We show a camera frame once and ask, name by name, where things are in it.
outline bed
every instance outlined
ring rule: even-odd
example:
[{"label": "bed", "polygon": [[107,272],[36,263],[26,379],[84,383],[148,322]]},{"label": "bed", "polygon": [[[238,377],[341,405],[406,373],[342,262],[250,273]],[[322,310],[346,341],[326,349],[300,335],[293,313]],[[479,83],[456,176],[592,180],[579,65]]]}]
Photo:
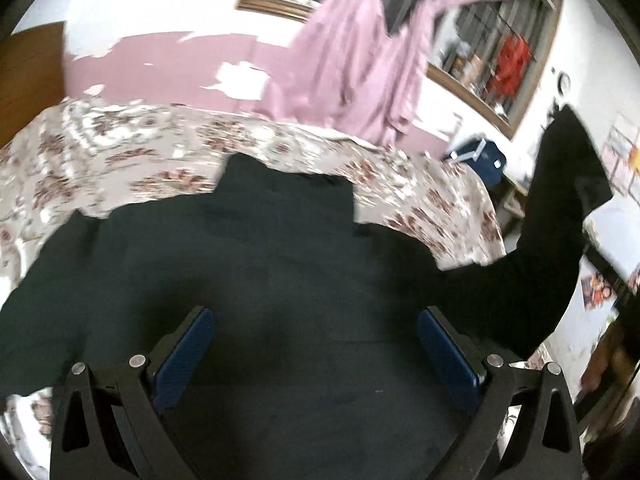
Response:
[{"label": "bed", "polygon": [[[345,176],[355,184],[357,221],[418,238],[441,268],[503,256],[494,208],[469,168],[328,136],[143,102],[65,100],[44,110],[0,150],[0,301],[74,209],[103,218],[126,203],[211,192],[233,152],[280,171]],[[545,360],[539,354],[530,364]],[[47,390],[9,398],[0,418],[32,478],[48,478],[51,423]]]}]

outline hand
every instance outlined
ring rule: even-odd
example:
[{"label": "hand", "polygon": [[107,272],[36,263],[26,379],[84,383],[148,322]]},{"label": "hand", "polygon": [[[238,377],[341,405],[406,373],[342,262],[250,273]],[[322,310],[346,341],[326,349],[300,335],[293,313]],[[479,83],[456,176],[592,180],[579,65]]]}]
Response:
[{"label": "hand", "polygon": [[622,346],[622,327],[613,322],[600,338],[598,346],[591,354],[587,369],[582,375],[582,389],[587,392],[596,390],[600,385],[602,374],[609,365],[613,368],[618,380],[626,385],[634,372],[635,363],[626,354]]}]

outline black cloth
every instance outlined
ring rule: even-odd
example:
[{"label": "black cloth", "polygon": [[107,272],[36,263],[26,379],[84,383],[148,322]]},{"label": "black cloth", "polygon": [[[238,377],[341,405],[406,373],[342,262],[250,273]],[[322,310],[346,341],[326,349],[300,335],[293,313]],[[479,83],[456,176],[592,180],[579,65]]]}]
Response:
[{"label": "black cloth", "polygon": [[437,304],[460,332],[528,358],[574,294],[584,218],[613,197],[587,130],[565,106],[545,130],[516,250],[444,272]]},{"label": "black cloth", "polygon": [[0,311],[0,397],[125,363],[203,305],[214,339],[166,421],[204,478],[425,478],[464,422],[415,335],[437,276],[353,222],[347,180],[234,155],[212,194],[53,234]]}]

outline window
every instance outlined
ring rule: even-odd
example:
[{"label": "window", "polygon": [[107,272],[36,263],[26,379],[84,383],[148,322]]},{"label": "window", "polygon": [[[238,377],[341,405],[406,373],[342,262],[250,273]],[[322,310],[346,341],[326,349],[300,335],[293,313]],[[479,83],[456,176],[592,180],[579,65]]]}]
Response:
[{"label": "window", "polygon": [[[238,8],[305,20],[319,1],[240,0]],[[387,30],[397,34],[420,0],[383,1]],[[427,76],[513,137],[542,76],[561,5],[562,0],[510,0],[450,10],[435,24]],[[494,81],[497,60],[515,38],[526,42],[529,60],[522,81],[502,88]]]}]

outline pink curtain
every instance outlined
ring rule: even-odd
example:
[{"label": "pink curtain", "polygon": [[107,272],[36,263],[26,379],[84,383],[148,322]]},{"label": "pink curtain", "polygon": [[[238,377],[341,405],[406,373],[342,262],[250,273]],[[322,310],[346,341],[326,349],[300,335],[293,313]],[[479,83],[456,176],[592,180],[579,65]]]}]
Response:
[{"label": "pink curtain", "polygon": [[480,0],[422,0],[397,36],[382,0],[325,0],[272,74],[256,112],[334,128],[374,144],[395,143],[415,117],[434,19]]}]

